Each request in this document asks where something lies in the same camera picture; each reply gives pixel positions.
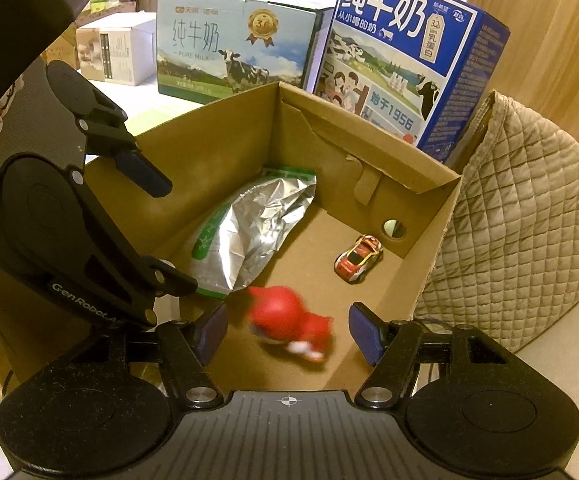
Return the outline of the patchwork bed sheet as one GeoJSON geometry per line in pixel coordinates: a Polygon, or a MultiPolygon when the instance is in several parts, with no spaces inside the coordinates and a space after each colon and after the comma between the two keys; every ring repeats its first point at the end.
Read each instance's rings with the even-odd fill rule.
{"type": "Polygon", "coordinates": [[[161,94],[156,77],[139,86],[104,81],[93,81],[93,84],[126,112],[126,128],[133,136],[200,107],[198,103],[161,94]]]}

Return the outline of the silver green foil bag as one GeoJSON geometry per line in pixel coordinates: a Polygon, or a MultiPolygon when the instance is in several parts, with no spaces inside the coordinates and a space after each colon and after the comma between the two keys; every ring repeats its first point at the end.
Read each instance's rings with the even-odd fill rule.
{"type": "Polygon", "coordinates": [[[305,218],[317,185],[313,170],[265,166],[219,203],[183,246],[198,294],[223,299],[248,287],[305,218]]]}

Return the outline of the open brown cardboard box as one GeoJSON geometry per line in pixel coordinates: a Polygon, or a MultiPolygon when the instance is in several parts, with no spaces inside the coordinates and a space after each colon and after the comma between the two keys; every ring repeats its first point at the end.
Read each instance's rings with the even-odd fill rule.
{"type": "Polygon", "coordinates": [[[210,374],[223,389],[358,389],[369,368],[348,330],[361,301],[405,320],[451,216],[457,174],[364,119],[276,84],[140,135],[172,180],[152,198],[107,162],[86,178],[132,244],[226,301],[210,374]],[[329,320],[321,363],[250,332],[246,289],[285,286],[329,320]]]}

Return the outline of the red toy figure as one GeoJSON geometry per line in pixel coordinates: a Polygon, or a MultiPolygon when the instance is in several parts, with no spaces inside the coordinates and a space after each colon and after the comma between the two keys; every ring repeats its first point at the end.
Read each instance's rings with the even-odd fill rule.
{"type": "Polygon", "coordinates": [[[294,289],[286,286],[247,288],[252,300],[248,318],[254,333],[289,353],[313,363],[329,356],[333,319],[307,309],[294,289]]]}

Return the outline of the white beige product box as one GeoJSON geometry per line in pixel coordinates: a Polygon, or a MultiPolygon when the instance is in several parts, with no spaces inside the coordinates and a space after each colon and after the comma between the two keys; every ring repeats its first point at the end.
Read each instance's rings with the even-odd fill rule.
{"type": "Polygon", "coordinates": [[[138,86],[156,75],[156,13],[119,12],[76,30],[80,72],[92,81],[138,86]]]}

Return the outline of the dark blue milk carton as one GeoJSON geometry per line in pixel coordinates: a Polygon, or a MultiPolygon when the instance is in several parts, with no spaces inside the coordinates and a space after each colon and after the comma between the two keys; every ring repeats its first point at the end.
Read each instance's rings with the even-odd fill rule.
{"type": "Polygon", "coordinates": [[[313,92],[446,162],[509,38],[461,0],[337,0],[313,92]]]}

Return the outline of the beige quilted cover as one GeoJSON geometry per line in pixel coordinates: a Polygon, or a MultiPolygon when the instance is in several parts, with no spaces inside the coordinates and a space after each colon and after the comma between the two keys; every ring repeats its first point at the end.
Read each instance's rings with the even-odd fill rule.
{"type": "Polygon", "coordinates": [[[493,91],[415,316],[472,325],[511,351],[579,302],[579,143],[493,91]]]}

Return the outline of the light blue milk carton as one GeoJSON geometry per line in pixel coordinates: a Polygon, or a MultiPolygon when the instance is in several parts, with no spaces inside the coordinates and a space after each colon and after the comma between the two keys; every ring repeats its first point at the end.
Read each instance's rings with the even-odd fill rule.
{"type": "Polygon", "coordinates": [[[333,14],[286,0],[158,0],[158,90],[200,104],[271,82],[312,92],[333,14]]]}

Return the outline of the small toy race car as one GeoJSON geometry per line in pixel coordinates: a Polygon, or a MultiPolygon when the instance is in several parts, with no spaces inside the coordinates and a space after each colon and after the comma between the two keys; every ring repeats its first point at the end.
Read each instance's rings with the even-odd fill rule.
{"type": "Polygon", "coordinates": [[[360,235],[334,262],[335,273],[348,284],[359,284],[384,257],[384,246],[374,235],[360,235]]]}

